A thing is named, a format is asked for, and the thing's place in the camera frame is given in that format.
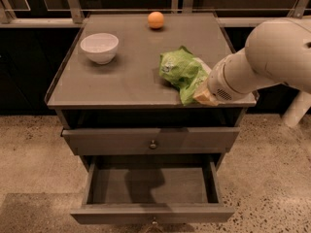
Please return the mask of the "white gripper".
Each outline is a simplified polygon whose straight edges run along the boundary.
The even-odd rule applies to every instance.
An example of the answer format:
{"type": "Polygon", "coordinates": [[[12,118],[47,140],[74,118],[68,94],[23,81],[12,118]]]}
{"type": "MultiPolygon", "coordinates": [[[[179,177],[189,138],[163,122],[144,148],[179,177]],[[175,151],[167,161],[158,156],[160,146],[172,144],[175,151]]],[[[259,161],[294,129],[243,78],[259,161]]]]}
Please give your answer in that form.
{"type": "Polygon", "coordinates": [[[229,55],[216,64],[208,77],[208,83],[203,82],[196,89],[193,99],[202,105],[218,106],[217,99],[236,101],[258,89],[259,76],[252,70],[246,57],[229,55]]]}

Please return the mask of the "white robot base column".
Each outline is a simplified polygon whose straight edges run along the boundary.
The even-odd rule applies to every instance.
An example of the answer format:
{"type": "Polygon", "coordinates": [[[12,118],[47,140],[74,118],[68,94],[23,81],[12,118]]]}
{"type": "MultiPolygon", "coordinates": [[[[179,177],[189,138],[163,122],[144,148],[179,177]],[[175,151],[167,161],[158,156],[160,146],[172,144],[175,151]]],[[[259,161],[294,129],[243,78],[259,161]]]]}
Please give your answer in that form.
{"type": "Polygon", "coordinates": [[[295,127],[311,108],[311,94],[300,91],[285,111],[282,120],[289,127],[295,127]]]}

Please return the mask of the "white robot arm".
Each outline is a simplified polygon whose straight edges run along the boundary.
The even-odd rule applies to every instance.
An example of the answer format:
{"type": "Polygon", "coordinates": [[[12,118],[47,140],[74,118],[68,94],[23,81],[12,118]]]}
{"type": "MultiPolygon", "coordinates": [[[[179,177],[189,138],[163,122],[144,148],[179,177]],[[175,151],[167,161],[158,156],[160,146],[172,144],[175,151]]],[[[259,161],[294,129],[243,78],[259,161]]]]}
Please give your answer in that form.
{"type": "Polygon", "coordinates": [[[213,67],[193,98],[208,106],[230,104],[276,84],[311,93],[310,17],[282,17],[258,25],[242,50],[213,67]]]}

